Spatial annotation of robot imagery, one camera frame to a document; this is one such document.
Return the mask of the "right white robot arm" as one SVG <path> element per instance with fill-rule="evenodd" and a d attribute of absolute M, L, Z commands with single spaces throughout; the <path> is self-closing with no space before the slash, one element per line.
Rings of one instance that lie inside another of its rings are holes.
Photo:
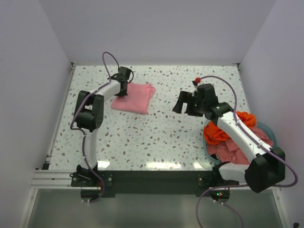
<path fill-rule="evenodd" d="M 228 181 L 246 183 L 260 193 L 285 179 L 285 153 L 273 149 L 250 130 L 226 102 L 220 103 L 212 84 L 202 84 L 194 92 L 181 91 L 173 112 L 180 114 L 183 104 L 190 116 L 204 116 L 223 130 L 242 150 L 248 165 L 222 162 L 213 168 L 212 182 L 221 187 Z"/>

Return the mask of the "light pink t shirt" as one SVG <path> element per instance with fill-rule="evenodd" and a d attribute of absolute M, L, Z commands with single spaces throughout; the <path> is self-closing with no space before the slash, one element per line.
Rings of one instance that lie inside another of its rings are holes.
<path fill-rule="evenodd" d="M 155 87 L 151 84 L 130 83 L 127 87 L 127 95 L 117 97 L 111 104 L 111 108 L 138 114 L 147 114 L 148 106 Z"/>

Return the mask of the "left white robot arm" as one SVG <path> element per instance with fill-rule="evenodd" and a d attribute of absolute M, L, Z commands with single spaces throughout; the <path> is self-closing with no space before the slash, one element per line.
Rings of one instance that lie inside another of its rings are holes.
<path fill-rule="evenodd" d="M 82 160 L 77 166 L 76 174 L 87 186 L 97 185 L 101 190 L 105 188 L 104 180 L 97 173 L 96 156 L 97 133 L 104 120 L 105 101 L 113 96 L 127 96 L 127 86 L 133 77 L 131 69 L 121 66 L 117 73 L 109 76 L 104 85 L 91 92 L 82 90 L 78 94 L 70 129 L 83 134 Z"/>

